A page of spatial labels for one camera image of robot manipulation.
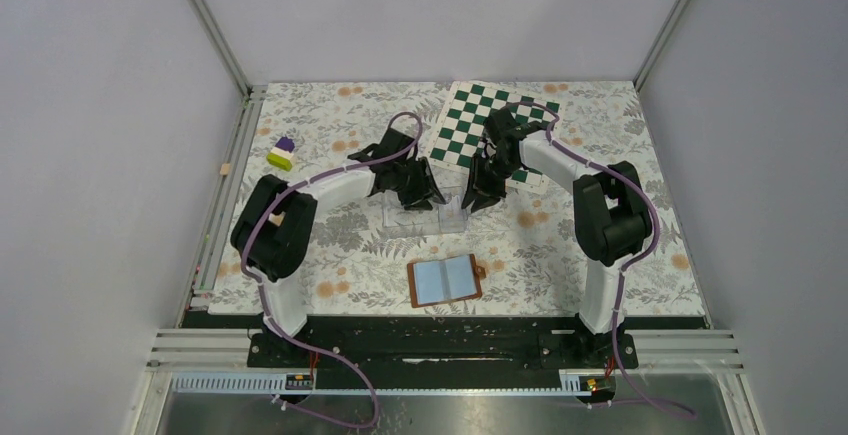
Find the clear plastic card box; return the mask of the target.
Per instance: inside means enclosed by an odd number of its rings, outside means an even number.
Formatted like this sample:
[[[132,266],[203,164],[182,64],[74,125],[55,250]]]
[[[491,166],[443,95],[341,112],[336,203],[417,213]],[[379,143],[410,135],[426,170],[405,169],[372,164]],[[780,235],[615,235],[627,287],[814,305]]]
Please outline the clear plastic card box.
[[[446,204],[433,204],[428,211],[407,211],[394,193],[382,195],[382,232],[390,238],[427,237],[464,232],[469,213],[461,207],[464,189],[459,186],[442,190]]]

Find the brown leather card holder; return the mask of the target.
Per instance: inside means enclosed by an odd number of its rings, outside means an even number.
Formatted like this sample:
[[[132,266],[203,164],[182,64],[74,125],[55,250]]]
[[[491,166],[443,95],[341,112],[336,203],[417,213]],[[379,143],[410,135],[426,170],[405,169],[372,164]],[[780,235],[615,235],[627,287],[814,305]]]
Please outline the brown leather card holder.
[[[473,254],[409,263],[410,304],[413,308],[424,308],[479,299],[486,276],[486,268]]]

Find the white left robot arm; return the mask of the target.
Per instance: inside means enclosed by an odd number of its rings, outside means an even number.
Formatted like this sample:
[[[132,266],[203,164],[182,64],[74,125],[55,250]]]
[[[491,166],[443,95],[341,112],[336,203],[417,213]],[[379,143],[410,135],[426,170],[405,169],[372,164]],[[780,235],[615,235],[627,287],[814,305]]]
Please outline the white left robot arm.
[[[337,168],[290,184],[275,175],[253,189],[230,235],[243,272],[259,288],[264,324],[275,335],[272,353],[288,366],[309,356],[299,332],[307,321],[296,274],[318,214],[392,192],[403,210],[430,211],[445,204],[416,138],[389,128],[382,139],[349,155]]]

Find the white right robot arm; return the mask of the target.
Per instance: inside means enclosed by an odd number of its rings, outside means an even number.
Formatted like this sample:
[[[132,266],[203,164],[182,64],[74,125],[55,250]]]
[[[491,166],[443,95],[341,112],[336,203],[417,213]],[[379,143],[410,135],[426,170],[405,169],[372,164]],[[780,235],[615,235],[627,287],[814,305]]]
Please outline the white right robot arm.
[[[624,317],[623,273],[644,258],[655,240],[655,208],[628,162],[604,166],[554,138],[553,122],[519,123],[514,104],[493,111],[484,123],[483,148],[473,155],[462,206],[477,212],[506,196],[506,182],[520,169],[533,169],[569,191],[574,234],[588,260],[578,317],[586,332],[573,341],[575,357],[597,367],[613,353],[607,333]]]

